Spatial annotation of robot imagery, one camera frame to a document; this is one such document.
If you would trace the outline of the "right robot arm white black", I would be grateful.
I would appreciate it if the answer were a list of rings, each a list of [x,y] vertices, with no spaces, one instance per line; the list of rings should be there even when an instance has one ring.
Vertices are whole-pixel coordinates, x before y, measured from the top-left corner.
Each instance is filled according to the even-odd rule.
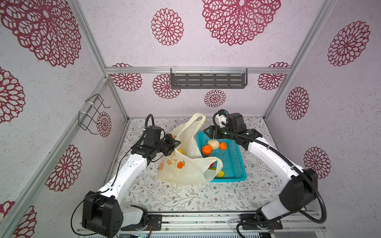
[[[261,133],[255,129],[248,129],[239,113],[230,114],[226,110],[219,110],[213,115],[212,121],[212,126],[204,130],[209,138],[235,141],[260,158],[284,183],[279,196],[255,212],[255,219],[251,222],[253,225],[276,222],[297,212],[315,223],[325,222],[326,208],[318,192],[318,177],[313,169],[304,169],[286,158],[272,147]],[[314,200],[320,205],[319,219],[302,210]]]

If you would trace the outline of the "yellow lemon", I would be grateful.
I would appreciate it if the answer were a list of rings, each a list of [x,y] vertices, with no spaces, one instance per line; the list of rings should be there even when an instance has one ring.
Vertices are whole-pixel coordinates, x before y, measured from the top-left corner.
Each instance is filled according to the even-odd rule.
[[[224,173],[223,171],[220,171],[220,172],[216,175],[217,178],[222,178],[222,177],[224,177],[224,176],[225,176],[225,173]]]

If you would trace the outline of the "beige round fruit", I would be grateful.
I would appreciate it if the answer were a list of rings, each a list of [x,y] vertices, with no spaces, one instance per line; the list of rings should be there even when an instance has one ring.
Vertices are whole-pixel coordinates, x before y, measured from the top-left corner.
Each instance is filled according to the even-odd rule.
[[[217,150],[220,147],[220,142],[218,140],[209,140],[207,144],[212,148],[212,150]]]

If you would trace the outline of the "cream plastic bag orange print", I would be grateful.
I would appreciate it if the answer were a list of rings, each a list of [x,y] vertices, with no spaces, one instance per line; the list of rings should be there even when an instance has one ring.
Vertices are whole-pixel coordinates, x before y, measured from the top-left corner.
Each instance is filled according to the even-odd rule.
[[[170,134],[181,142],[180,146],[169,155],[162,158],[159,166],[158,180],[160,182],[175,183],[180,185],[203,184],[213,180],[222,170],[222,162],[216,157],[207,157],[212,163],[217,162],[217,171],[201,171],[197,162],[203,158],[194,136],[199,132],[206,120],[200,113],[194,114],[186,123],[173,129]]]

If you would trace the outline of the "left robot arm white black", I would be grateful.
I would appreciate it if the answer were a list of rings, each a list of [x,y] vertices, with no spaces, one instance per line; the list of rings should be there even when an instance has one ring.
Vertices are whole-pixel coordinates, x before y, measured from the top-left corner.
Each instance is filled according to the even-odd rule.
[[[126,163],[118,167],[118,171],[97,192],[89,191],[81,205],[83,228],[93,235],[99,234],[113,238],[120,229],[133,226],[139,230],[147,227],[148,211],[145,208],[132,205],[122,210],[120,205],[136,177],[146,169],[158,153],[164,156],[172,154],[180,141],[158,126],[148,126],[141,138],[130,151]]]

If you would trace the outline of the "orange tangerine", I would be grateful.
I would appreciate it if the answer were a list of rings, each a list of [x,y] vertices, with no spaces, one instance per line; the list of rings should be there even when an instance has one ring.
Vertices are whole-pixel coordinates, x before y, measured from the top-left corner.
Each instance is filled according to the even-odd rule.
[[[202,147],[201,152],[205,156],[209,156],[213,151],[213,148],[210,145],[205,145]]]
[[[228,146],[227,146],[227,143],[226,142],[221,142],[219,144],[219,148],[220,150],[224,151],[224,150],[227,150]]]

